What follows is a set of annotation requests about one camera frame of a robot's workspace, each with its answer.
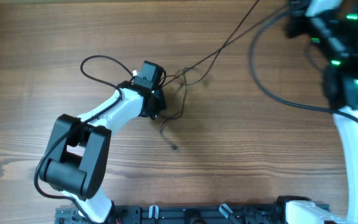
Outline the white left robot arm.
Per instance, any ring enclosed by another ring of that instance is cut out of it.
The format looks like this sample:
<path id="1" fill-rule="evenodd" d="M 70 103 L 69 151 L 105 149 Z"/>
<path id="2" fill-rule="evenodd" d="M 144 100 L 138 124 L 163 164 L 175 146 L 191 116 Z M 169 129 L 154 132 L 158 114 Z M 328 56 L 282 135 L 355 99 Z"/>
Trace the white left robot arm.
<path id="1" fill-rule="evenodd" d="M 59 208 L 55 223 L 119 223 L 114 202 L 104 193 L 111 137 L 136 117 L 156 119 L 166 104 L 162 85 L 167 73 L 145 61 L 131 79 L 114 85 L 114 93 L 95 109 L 77 117 L 57 118 L 45 154 L 36 167 L 34 185 L 39 194 L 51 198 L 39 185 L 43 181 L 59 191 L 59 200 L 72 202 Z"/>

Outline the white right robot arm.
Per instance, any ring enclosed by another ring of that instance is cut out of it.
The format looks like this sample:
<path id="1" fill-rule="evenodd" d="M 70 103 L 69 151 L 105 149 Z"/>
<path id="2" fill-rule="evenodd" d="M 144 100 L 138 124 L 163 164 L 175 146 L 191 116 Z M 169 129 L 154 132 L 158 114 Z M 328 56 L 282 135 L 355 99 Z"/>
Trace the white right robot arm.
<path id="1" fill-rule="evenodd" d="M 287 37 L 306 34 L 328 64 L 322 88 L 347 171 L 346 223 L 358 223 L 358 1 L 289 1 Z"/>

